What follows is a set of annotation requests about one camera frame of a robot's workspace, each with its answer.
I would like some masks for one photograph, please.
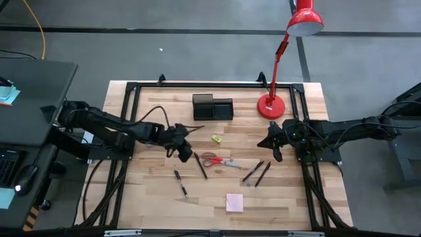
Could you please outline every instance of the gray floor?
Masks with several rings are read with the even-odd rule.
[[[288,0],[29,3],[46,26],[285,30],[291,16]],[[314,5],[324,19],[325,31],[421,32],[419,1],[316,0]],[[20,1],[7,6],[0,22],[34,25]],[[79,64],[68,98],[98,107],[103,105],[109,80],[156,80],[164,73],[168,80],[253,81],[260,71],[270,75],[274,52],[282,40],[282,36],[191,34],[48,33],[46,37],[48,59]],[[310,37],[303,43],[310,79],[322,83],[333,121],[377,115],[393,98],[420,82],[421,38]],[[39,57],[41,38],[38,33],[1,32],[0,49]],[[281,81],[303,81],[294,39],[282,58],[279,73]],[[421,189],[392,194],[382,190],[383,185],[399,178],[387,144],[349,142],[341,148],[341,154],[355,226],[420,234]],[[80,187],[80,182],[53,186],[49,195],[57,204],[51,214],[39,218],[37,228],[71,224],[78,200],[77,191],[68,191],[77,189],[71,186]],[[61,210],[68,210],[68,215],[50,221]]]

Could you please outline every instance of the pink sticky note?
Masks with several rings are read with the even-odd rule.
[[[243,194],[226,194],[226,211],[243,212]]]

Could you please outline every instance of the lamp shade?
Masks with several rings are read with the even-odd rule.
[[[312,0],[298,0],[297,11],[288,23],[287,33],[295,37],[311,36],[322,29],[322,17],[313,10]]]

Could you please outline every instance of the black pen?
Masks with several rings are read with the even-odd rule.
[[[184,196],[185,196],[186,198],[189,198],[189,196],[187,195],[186,188],[184,188],[184,186],[183,186],[183,184],[182,184],[182,177],[180,177],[180,174],[179,174],[179,173],[178,173],[178,171],[176,171],[176,170],[174,170],[174,174],[176,174],[176,177],[177,177],[178,181],[180,182],[180,185],[182,186],[182,190],[183,190]]]
[[[208,176],[206,175],[206,172],[205,172],[205,170],[204,170],[204,168],[203,168],[203,166],[202,166],[202,163],[200,162],[199,156],[196,154],[196,152],[195,152],[195,158],[196,158],[197,164],[199,164],[199,167],[200,167],[200,169],[202,170],[202,174],[203,174],[203,176],[204,176],[206,179],[208,179]]]
[[[256,165],[256,167],[252,171],[250,171],[250,173],[245,178],[243,178],[243,181],[242,182],[244,182],[245,180],[247,180],[250,177],[250,175],[252,175],[261,165],[263,165],[263,163],[264,163],[264,161],[259,162]]]
[[[269,167],[270,167],[270,162],[269,162],[269,164],[266,166],[266,168],[264,168],[263,173],[261,174],[261,176],[260,176],[260,177],[259,177],[259,179],[257,180],[257,183],[256,183],[255,187],[257,187],[257,186],[259,185],[260,181],[262,180],[262,178],[263,178],[263,176],[264,176],[265,172],[269,169]]]

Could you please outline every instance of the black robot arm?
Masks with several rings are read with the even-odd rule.
[[[343,142],[363,138],[389,141],[398,135],[400,133],[393,127],[393,119],[385,116],[342,122],[287,119],[282,123],[282,128],[271,121],[267,137],[257,146],[272,149],[274,158],[280,162],[282,161],[280,147],[287,144],[293,147],[299,146],[307,151],[327,147],[335,151]]]
[[[83,128],[120,151],[128,149],[130,138],[134,138],[143,144],[162,146],[167,150],[167,157],[177,150],[182,162],[193,153],[185,140],[189,131],[183,124],[168,126],[165,130],[164,125],[155,122],[130,122],[90,107],[83,101],[65,101],[58,121],[67,131]]]

